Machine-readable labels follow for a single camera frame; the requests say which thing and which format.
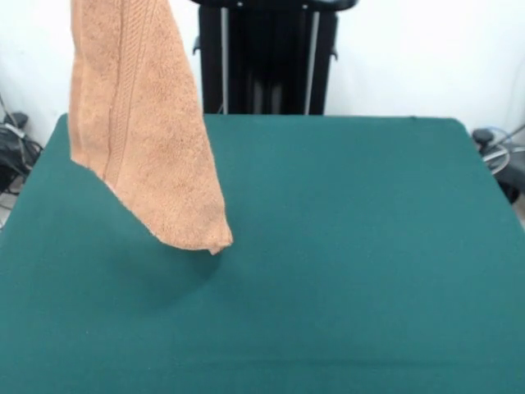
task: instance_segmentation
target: towel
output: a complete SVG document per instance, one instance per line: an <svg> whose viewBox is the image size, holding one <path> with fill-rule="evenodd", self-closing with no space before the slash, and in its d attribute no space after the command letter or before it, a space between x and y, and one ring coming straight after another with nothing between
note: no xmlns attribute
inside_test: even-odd
<svg viewBox="0 0 525 394"><path fill-rule="evenodd" d="M194 78L167 0L72 0L71 159L161 242L231 245Z"/></svg>

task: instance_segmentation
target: black device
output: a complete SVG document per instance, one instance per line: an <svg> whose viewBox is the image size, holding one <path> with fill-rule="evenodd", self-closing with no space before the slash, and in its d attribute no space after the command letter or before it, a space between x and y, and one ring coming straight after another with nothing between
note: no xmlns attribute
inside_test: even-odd
<svg viewBox="0 0 525 394"><path fill-rule="evenodd" d="M11 193L10 185L17 177L25 181L42 151L22 130L27 121L25 114L15 112L0 123L0 194Z"/></svg>
<svg viewBox="0 0 525 394"><path fill-rule="evenodd" d="M358 0L192 1L204 112L324 113L336 13Z"/></svg>
<svg viewBox="0 0 525 394"><path fill-rule="evenodd" d="M494 144L495 136L489 129L475 130L472 138L509 202L525 195L525 147L509 140Z"/></svg>

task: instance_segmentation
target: black stand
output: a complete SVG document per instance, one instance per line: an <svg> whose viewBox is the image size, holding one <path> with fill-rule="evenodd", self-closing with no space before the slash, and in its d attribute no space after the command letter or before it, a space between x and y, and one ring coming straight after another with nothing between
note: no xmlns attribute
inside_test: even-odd
<svg viewBox="0 0 525 394"><path fill-rule="evenodd" d="M194 1L206 113L324 113L336 11L357 0Z"/></svg>

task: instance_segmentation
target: green tablecloth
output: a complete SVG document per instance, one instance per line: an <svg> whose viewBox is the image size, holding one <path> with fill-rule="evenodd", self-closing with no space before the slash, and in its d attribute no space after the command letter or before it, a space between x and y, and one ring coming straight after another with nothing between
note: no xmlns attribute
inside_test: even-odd
<svg viewBox="0 0 525 394"><path fill-rule="evenodd" d="M217 257L153 239L59 121L0 237L2 394L525 392L525 236L459 123L207 124Z"/></svg>

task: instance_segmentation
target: fabric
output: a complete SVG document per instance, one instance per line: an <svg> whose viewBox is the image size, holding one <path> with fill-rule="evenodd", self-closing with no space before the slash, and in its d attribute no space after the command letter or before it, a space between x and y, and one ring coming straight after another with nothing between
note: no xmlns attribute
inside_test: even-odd
<svg viewBox="0 0 525 394"><path fill-rule="evenodd" d="M162 242L227 247L225 203L168 1L71 4L72 159Z"/></svg>
<svg viewBox="0 0 525 394"><path fill-rule="evenodd" d="M154 239L60 120L0 235L1 393L525 392L525 235L459 123L206 122L217 256Z"/></svg>

